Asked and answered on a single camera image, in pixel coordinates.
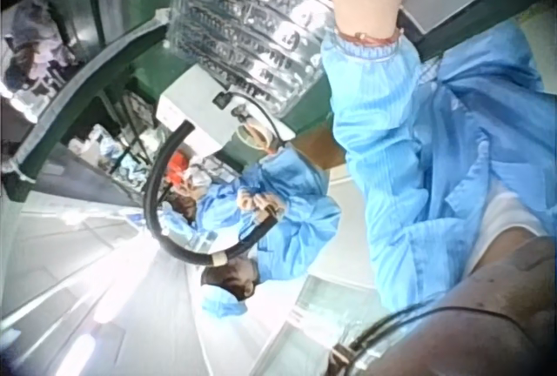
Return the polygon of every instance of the black cable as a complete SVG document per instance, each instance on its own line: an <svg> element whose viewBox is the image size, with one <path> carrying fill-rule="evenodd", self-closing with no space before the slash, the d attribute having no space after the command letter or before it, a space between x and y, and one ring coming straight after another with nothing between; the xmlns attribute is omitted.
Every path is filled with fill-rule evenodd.
<svg viewBox="0 0 557 376"><path fill-rule="evenodd" d="M241 97L245 100L247 100L248 102L250 102L251 104L253 104L256 108L259 109L259 111L263 114L263 116L267 119L267 121L269 121L269 124L271 124L271 127L275 133L275 135L277 136L277 140L278 140L278 147L282 148L286 145L286 142L284 139L282 139L282 137L280 136L279 133L279 128L277 128L277 125L275 124L275 122L272 120L271 116L267 113L267 110L263 107L263 105L261 105L257 100L255 100L253 97L251 96L247 96L243 93L239 93L237 91L231 91L230 92L231 96L237 96L237 97Z"/></svg>
<svg viewBox="0 0 557 376"><path fill-rule="evenodd" d="M536 344L534 343L532 338L530 338L530 336L527 334L527 332L524 330L524 328L522 328L522 326L520 326L520 324L518 322L516 322L514 319L508 317L507 315L505 315L503 313L493 312L493 311L486 311L486 310L483 310L483 309L477 309L477 308L472 308L472 307L467 307L467 306L442 306L442 307L435 308L435 309L432 309L430 311L421 313L420 315L417 315L415 317L412 317L410 319L402 321L402 322L400 322L398 324L395 324L393 326L390 326L387 329L385 329L385 331L383 331L383 332L377 334L376 336L374 336L372 339L368 340L365 343L362 343L361 350L355 354L352 362L350 364L348 364L348 366L346 367L345 374L346 375L351 374L354 367L356 366L356 363L358 363L366 355L367 351L370 348L372 348L374 345L379 343L381 340L385 339L389 335L392 335L394 332L398 331L401 328L404 328L405 326L409 326L410 324L412 324L416 321L419 321L421 319L424 319L426 317L434 315L435 313L438 313L438 312L476 313L478 315L485 315L485 316L488 316L488 317L504 320L508 324L511 324L516 329L518 329L519 332L532 344L532 346L536 347Z"/></svg>

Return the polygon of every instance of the person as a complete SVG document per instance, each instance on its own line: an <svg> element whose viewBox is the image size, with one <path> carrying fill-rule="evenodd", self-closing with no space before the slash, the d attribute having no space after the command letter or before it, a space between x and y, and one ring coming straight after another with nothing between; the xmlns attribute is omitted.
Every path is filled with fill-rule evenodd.
<svg viewBox="0 0 557 376"><path fill-rule="evenodd" d="M437 299L486 261L554 238L557 100L520 29L501 23L421 64L396 26L402 0L332 2L322 58L333 133L365 197L387 309Z"/></svg>
<svg viewBox="0 0 557 376"><path fill-rule="evenodd" d="M421 64L402 0L332 1L333 130L394 314L335 346L325 374L555 374L557 105L527 40L505 22Z"/></svg>
<svg viewBox="0 0 557 376"><path fill-rule="evenodd" d="M19 91L45 77L51 61L61 67L74 63L50 16L47 0L23 0L16 8L7 40L14 55L4 73L4 83L11 91Z"/></svg>
<svg viewBox="0 0 557 376"><path fill-rule="evenodd" d="M524 228L512 232L527 242L487 261L435 304L386 317L335 346L325 376L555 375L555 239ZM366 361L396 332L404 337Z"/></svg>
<svg viewBox="0 0 557 376"><path fill-rule="evenodd" d="M201 273L202 308L223 318L247 311L245 300L268 280L307 273L320 250L337 233L340 209L326 195L327 176L289 144L252 165L230 184L197 193L199 232L234 227L236 241L264 219L272 207L278 223L245 256Z"/></svg>

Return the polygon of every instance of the window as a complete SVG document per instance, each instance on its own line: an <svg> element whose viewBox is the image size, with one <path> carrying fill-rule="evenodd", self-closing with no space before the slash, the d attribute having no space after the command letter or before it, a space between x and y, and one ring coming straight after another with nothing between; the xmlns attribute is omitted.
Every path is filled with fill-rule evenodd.
<svg viewBox="0 0 557 376"><path fill-rule="evenodd" d="M260 355L252 375L321 374L332 346L353 339L386 314L374 289L309 276L296 306Z"/></svg>

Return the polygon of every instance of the electronic panel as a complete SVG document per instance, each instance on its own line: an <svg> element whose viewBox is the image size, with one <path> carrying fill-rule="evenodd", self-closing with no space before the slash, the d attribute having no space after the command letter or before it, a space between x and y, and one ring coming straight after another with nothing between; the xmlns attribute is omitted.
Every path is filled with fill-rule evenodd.
<svg viewBox="0 0 557 376"><path fill-rule="evenodd" d="M285 115L322 76L328 0L173 0L169 40L224 86Z"/></svg>

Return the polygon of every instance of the red string bracelet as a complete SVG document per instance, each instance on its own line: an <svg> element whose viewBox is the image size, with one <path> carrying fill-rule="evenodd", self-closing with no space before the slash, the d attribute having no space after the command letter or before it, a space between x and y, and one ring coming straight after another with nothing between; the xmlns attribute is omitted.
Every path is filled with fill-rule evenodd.
<svg viewBox="0 0 557 376"><path fill-rule="evenodd" d="M367 35L365 32L356 32L354 36L342 33L339 27L335 28L335 33L345 41L353 44L364 45L367 47L385 47L396 43L400 36L404 34L404 30L396 29L394 34L389 38L374 38Z"/></svg>

